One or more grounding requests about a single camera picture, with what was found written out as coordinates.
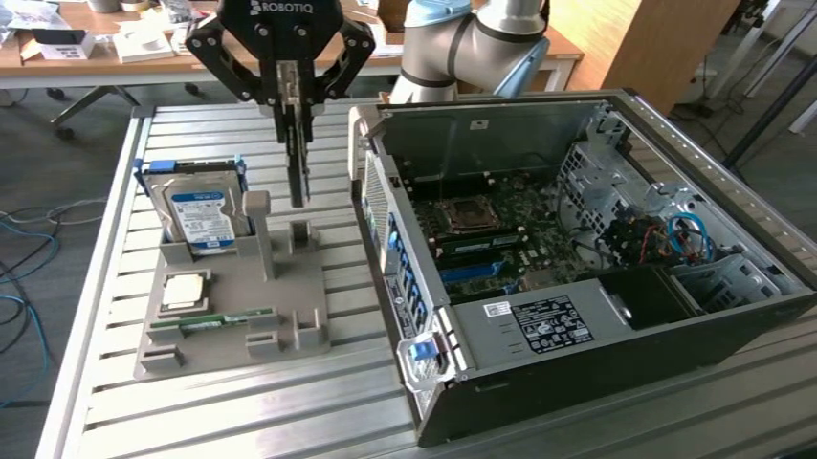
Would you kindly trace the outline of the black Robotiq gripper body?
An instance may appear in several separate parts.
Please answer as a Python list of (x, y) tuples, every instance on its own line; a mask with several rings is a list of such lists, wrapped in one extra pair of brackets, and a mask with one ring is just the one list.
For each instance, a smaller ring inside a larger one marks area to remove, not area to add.
[(224, 0), (218, 17), (259, 60), (314, 61), (343, 23), (338, 1)]

